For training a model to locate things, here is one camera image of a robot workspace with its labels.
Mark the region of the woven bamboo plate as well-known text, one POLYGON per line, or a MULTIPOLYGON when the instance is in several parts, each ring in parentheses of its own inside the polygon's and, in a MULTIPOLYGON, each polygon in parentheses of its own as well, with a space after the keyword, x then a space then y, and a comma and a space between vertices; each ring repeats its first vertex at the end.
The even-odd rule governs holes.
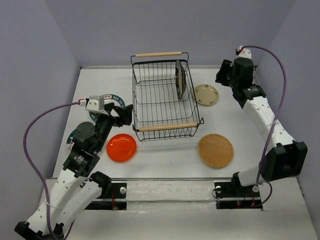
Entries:
POLYGON ((201 138, 197 146, 201 160, 212 168, 224 168, 234 158, 231 142, 220 134, 208 134, 201 138))

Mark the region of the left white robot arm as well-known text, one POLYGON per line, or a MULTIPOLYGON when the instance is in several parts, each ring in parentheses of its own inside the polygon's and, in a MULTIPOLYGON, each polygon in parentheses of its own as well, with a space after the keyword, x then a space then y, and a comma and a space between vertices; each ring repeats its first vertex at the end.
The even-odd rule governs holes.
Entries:
POLYGON ((99 152, 113 127, 132 123, 133 105, 114 103, 98 108, 95 123, 80 123, 73 136, 73 146, 62 165, 52 189, 32 162, 27 150, 27 136, 23 136, 25 156, 42 181, 45 199, 34 214, 18 222, 15 232, 25 240, 65 240, 77 216, 97 197, 110 194, 112 180, 100 171, 92 172, 100 160, 99 152))

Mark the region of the small cream floral plate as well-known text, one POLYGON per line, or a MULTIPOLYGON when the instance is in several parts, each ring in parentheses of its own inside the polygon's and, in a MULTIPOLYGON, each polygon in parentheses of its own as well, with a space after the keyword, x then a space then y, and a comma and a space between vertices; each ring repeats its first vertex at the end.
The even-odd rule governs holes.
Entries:
POLYGON ((203 106, 212 106, 219 101, 217 89, 209 84, 200 84, 194 88, 195 100, 203 106))

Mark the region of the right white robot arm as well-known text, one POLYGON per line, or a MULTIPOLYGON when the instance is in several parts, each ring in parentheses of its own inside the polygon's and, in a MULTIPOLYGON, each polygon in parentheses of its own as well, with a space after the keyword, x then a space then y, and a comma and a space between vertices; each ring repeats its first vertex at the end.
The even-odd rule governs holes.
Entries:
POLYGON ((233 174, 230 190, 235 196, 242 196, 252 185, 298 176, 308 152, 307 145, 296 141, 275 119, 266 93, 253 83, 253 73, 251 59, 225 59, 215 80, 231 88, 233 98, 249 115, 267 144, 264 158, 257 166, 233 174))

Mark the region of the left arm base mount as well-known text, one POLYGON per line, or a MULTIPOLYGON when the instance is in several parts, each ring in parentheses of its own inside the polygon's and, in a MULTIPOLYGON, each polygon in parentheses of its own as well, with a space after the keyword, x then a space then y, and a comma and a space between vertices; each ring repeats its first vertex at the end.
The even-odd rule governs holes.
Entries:
POLYGON ((127 209, 127 183, 112 182, 109 190, 93 200, 85 210, 121 211, 127 209))

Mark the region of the white plate green lettered rim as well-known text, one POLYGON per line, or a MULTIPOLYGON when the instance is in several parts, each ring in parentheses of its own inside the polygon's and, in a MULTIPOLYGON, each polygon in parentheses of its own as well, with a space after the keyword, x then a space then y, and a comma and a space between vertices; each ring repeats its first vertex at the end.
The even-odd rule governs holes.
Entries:
MULTIPOLYGON (((124 108, 126 106, 124 100, 118 95, 115 95, 115 94, 104 94, 103 98, 104 98, 104 104, 105 105, 112 102, 116 106, 121 107, 121 108, 124 108)), ((99 115, 97 113, 94 113, 94 112, 89 112, 89 116, 94 122, 96 122, 99 115)))

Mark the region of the white plate red green rim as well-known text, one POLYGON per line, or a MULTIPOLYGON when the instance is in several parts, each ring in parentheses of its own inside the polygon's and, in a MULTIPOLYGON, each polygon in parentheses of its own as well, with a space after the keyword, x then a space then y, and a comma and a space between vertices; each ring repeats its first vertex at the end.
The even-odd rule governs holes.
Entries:
POLYGON ((66 140, 66 144, 67 144, 67 145, 72 145, 72 144, 73 144, 73 138, 74 138, 75 134, 76 134, 76 130, 73 130, 73 131, 69 134, 69 136, 67 137, 67 140, 66 140))

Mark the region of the black rimmed cream plate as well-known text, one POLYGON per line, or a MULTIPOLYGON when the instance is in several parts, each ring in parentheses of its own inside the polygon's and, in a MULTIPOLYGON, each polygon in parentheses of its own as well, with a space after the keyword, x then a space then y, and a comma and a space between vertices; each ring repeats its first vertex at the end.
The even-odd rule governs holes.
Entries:
POLYGON ((186 91, 186 73, 185 69, 181 64, 180 60, 175 62, 175 86, 177 91, 177 97, 179 100, 182 100, 183 95, 186 91))

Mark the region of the orange translucent plate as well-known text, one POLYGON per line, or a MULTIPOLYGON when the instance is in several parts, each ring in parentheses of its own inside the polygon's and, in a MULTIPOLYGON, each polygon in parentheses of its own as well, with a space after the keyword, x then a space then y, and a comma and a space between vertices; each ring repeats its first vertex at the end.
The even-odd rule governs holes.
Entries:
POLYGON ((129 161, 135 155, 136 151, 136 140, 126 133, 113 136, 106 145, 108 157, 116 163, 129 161))

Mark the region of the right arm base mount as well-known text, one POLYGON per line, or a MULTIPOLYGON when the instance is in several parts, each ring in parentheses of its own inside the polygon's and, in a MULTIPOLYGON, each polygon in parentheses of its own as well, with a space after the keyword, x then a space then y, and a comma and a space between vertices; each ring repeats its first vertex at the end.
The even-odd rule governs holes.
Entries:
POLYGON ((257 185, 234 188, 231 182, 214 183, 212 196, 218 210, 262 209, 262 199, 257 185))

